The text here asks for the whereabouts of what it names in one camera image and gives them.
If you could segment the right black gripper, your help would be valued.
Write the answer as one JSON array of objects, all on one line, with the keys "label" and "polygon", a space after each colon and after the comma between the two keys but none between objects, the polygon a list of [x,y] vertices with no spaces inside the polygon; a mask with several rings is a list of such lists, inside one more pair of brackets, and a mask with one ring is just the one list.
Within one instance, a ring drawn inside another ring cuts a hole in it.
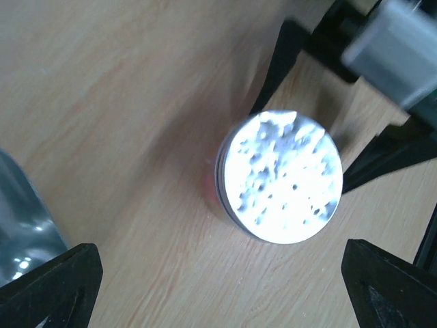
[{"label": "right black gripper", "polygon": [[[366,23],[369,13],[380,2],[375,2],[367,13],[363,13],[351,1],[335,1],[313,30],[307,45],[307,52],[312,53],[318,61],[348,83],[362,78],[342,64],[341,55],[358,34],[359,29]],[[294,20],[283,22],[264,84],[251,113],[260,113],[263,110],[294,67],[306,41],[307,30],[304,27]],[[422,119],[432,127],[436,126],[436,108],[418,106],[405,112]]]}]

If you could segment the silver metal jar lid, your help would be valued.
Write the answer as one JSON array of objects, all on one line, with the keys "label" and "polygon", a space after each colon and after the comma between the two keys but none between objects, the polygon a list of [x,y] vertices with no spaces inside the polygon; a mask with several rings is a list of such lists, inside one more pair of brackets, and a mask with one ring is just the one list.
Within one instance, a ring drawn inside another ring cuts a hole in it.
[{"label": "silver metal jar lid", "polygon": [[251,236],[279,245],[320,232],[339,205],[343,170],[328,132],[296,111],[250,115],[214,155],[214,200]]}]

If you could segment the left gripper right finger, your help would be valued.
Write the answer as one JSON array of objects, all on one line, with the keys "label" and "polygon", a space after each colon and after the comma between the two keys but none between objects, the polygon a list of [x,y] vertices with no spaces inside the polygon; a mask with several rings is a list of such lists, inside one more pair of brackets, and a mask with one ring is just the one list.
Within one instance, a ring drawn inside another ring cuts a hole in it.
[{"label": "left gripper right finger", "polygon": [[350,239],[341,274],[360,327],[435,327],[436,267],[427,271]]}]

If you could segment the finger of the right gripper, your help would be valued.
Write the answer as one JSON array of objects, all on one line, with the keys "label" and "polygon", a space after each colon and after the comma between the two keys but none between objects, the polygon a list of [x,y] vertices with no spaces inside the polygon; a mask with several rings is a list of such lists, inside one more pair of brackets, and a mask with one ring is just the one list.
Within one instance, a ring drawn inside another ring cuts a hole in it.
[{"label": "finger of the right gripper", "polygon": [[347,168],[342,192],[435,158],[436,130],[427,126],[387,126]]}]

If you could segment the silver metal scoop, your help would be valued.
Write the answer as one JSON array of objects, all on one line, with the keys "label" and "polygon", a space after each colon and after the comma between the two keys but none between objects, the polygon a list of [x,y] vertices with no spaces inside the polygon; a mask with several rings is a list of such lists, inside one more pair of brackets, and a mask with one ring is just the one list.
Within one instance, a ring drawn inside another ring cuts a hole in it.
[{"label": "silver metal scoop", "polygon": [[17,162],[1,151],[1,285],[69,250]]}]

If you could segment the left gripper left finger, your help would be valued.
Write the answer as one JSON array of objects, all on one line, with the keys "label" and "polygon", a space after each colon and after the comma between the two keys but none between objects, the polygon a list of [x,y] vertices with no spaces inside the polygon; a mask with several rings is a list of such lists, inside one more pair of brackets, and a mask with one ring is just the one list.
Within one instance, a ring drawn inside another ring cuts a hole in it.
[{"label": "left gripper left finger", "polygon": [[95,244],[73,247],[1,287],[1,326],[87,327],[102,275]]}]

